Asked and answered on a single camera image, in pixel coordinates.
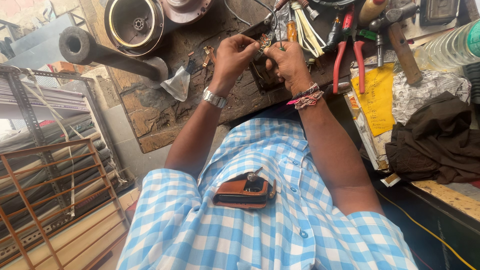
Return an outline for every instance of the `pliers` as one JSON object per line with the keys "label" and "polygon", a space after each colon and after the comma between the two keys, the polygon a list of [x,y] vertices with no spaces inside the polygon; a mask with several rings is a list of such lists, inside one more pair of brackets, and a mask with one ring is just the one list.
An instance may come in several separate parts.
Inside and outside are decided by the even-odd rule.
{"label": "pliers", "polygon": [[[346,14],[345,19],[344,19],[344,30],[346,29],[345,25],[347,22],[352,22],[353,21],[353,13],[352,14]],[[351,34],[353,38],[353,51],[355,52],[355,58],[357,58],[357,63],[359,65],[359,88],[360,88],[360,94],[365,93],[365,64],[363,62],[363,54],[361,52],[361,48],[365,42],[363,41],[355,41],[355,36],[357,35],[357,26],[352,25],[351,26],[351,33],[349,31],[343,31],[344,33]],[[340,72],[340,64],[342,62],[342,57],[343,53],[345,52],[345,47],[347,46],[346,41],[342,41],[338,43],[338,53],[336,55],[335,59],[335,65],[334,65],[334,70],[333,70],[333,93],[337,94],[338,93],[338,74]]]}

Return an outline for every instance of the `hand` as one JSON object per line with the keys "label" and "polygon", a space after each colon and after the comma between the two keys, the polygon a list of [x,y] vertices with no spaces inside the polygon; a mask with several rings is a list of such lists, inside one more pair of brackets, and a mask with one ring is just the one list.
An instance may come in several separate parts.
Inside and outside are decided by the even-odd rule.
{"label": "hand", "polygon": [[241,34],[224,39],[216,52],[215,72],[208,90],[226,98],[259,49],[260,43]]}
{"label": "hand", "polygon": [[279,49],[279,42],[265,48],[264,54],[269,57],[265,64],[267,70],[274,69],[280,82],[285,80],[285,87],[295,95],[310,88],[312,76],[308,72],[300,44],[297,42],[282,43],[285,51]]}

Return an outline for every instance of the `brown cloth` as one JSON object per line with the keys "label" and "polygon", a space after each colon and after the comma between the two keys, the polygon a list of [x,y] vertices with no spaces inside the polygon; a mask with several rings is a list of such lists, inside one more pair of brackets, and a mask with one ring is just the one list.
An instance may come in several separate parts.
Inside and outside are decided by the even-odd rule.
{"label": "brown cloth", "polygon": [[403,126],[392,131],[385,146],[390,167],[407,181],[438,183],[480,179],[480,130],[470,129],[471,110],[444,92],[430,99]]}

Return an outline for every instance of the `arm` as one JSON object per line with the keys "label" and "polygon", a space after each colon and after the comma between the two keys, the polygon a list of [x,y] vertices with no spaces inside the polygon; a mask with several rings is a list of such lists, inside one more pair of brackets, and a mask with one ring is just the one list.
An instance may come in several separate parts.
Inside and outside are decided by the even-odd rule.
{"label": "arm", "polygon": [[[226,98],[235,81],[260,48],[255,40],[235,35],[220,43],[216,54],[215,73],[208,90]],[[222,109],[202,100],[173,142],[165,161],[166,169],[186,172],[198,178],[212,146]]]}
{"label": "arm", "polygon": [[[269,47],[265,54],[267,69],[275,68],[279,81],[295,95],[310,88],[312,77],[305,65],[303,52],[298,43],[284,42],[286,51],[278,44]],[[345,215],[358,211],[383,214],[378,197],[363,166],[360,154],[342,126],[336,121],[321,98],[316,105],[300,109],[313,162],[326,187],[333,204]]]}

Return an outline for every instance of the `yellow paper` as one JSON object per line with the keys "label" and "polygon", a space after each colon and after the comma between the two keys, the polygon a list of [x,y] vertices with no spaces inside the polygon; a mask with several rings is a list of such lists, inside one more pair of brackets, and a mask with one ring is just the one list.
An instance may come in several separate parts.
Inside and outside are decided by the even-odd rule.
{"label": "yellow paper", "polygon": [[373,136],[391,130],[395,124],[392,115],[393,66],[393,63],[389,63],[365,73],[365,94],[362,95],[359,78],[352,79],[353,88]]}

